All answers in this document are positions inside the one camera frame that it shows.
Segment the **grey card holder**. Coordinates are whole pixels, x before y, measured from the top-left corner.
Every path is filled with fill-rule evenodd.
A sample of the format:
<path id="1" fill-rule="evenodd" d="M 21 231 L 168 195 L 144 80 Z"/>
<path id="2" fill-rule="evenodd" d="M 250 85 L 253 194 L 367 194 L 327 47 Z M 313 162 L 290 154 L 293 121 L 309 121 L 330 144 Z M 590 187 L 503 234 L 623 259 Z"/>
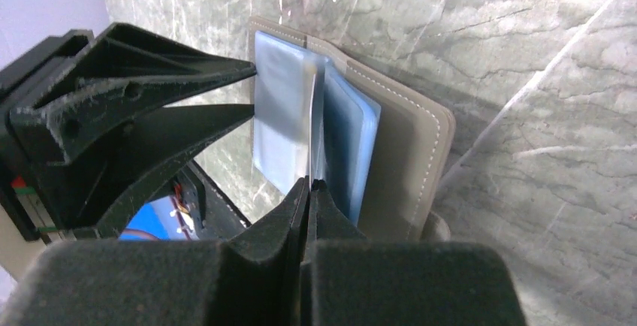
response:
<path id="1" fill-rule="evenodd" d="M 320 70 L 318 165 L 336 207 L 374 240 L 449 240 L 433 199 L 451 111 L 334 44 L 252 17 L 253 164 L 282 193 L 309 176 L 311 65 Z"/>

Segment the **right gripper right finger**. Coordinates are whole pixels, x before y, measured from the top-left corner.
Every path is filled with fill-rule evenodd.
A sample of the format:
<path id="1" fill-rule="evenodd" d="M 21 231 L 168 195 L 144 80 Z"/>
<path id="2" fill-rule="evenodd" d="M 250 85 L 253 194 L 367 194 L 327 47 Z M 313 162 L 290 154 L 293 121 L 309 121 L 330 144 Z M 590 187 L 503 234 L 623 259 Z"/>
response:
<path id="1" fill-rule="evenodd" d="M 477 243 L 365 237 L 323 181 L 309 195 L 304 325 L 524 325 L 509 269 Z"/>

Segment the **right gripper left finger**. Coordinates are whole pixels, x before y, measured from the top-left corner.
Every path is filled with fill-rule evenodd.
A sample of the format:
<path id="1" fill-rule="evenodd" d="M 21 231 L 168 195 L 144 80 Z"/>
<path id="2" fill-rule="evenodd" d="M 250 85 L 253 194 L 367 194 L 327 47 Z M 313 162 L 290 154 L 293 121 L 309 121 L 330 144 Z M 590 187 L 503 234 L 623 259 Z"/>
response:
<path id="1" fill-rule="evenodd" d="M 77 240 L 47 247 L 3 325 L 288 325 L 309 180 L 230 240 Z"/>

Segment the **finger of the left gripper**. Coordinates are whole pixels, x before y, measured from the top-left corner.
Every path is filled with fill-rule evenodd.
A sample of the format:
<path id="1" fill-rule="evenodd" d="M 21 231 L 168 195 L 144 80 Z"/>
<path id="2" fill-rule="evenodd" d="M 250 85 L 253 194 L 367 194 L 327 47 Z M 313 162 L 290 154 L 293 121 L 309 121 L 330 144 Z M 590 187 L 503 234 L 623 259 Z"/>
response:
<path id="1" fill-rule="evenodd" d="M 29 161 L 69 164 L 126 120 L 255 73 L 252 62 L 214 56 L 128 23 L 100 35 L 74 30 L 29 78 L 9 122 Z"/>
<path id="2" fill-rule="evenodd" d="M 113 238 L 196 155 L 254 115 L 251 104 L 162 107 L 139 118 L 116 148 L 72 228 L 76 238 Z"/>

